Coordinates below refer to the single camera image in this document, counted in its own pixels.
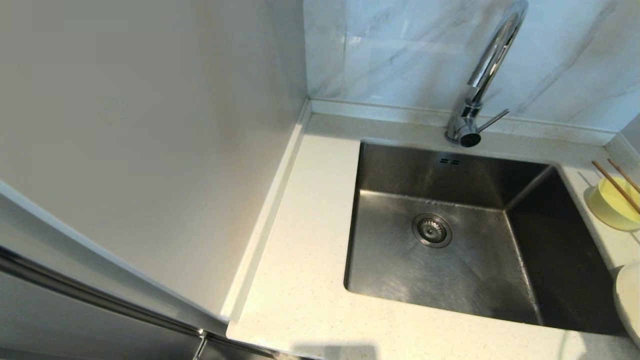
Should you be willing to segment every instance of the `white marble wall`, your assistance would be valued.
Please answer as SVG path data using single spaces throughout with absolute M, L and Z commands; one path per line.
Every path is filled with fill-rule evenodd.
M 622 130 L 622 135 L 624 135 L 629 144 L 640 153 L 640 115 L 636 116 L 636 118 Z
M 451 110 L 510 0 L 305 0 L 313 98 Z M 530 0 L 484 115 L 620 131 L 640 111 L 640 1 Z

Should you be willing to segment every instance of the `sink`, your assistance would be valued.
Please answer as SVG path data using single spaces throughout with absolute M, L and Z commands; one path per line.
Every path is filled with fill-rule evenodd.
M 363 142 L 344 284 L 514 322 L 624 334 L 555 167 Z

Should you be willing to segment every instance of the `white quartz countertop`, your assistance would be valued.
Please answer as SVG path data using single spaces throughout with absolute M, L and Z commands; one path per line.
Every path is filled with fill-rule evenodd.
M 483 134 L 449 144 L 443 129 L 314 114 L 302 140 L 234 340 L 321 359 L 638 359 L 626 338 L 566 331 L 368 297 L 343 285 L 361 140 L 555 164 L 615 274 L 640 260 L 640 232 L 597 220 L 585 194 L 603 147 Z

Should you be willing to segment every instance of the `white wall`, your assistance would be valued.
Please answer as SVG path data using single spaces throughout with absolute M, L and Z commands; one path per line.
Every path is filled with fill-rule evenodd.
M 306 98 L 301 0 L 0 3 L 0 184 L 218 313 Z
M 309 95 L 452 110 L 511 1 L 305 0 Z M 640 2 L 529 3 L 482 114 L 622 130 L 640 111 Z
M 631 120 L 622 131 L 629 144 L 640 154 L 640 114 Z

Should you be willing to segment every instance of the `faucet handle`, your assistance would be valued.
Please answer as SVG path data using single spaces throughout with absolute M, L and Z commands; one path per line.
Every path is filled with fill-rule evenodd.
M 490 127 L 494 122 L 502 119 L 503 116 L 507 115 L 508 113 L 509 113 L 509 109 L 502 110 L 498 115 L 494 116 L 491 120 L 489 120 L 488 122 L 485 122 L 484 125 L 479 127 L 478 133 L 480 133 L 482 130 L 486 129 L 487 127 Z

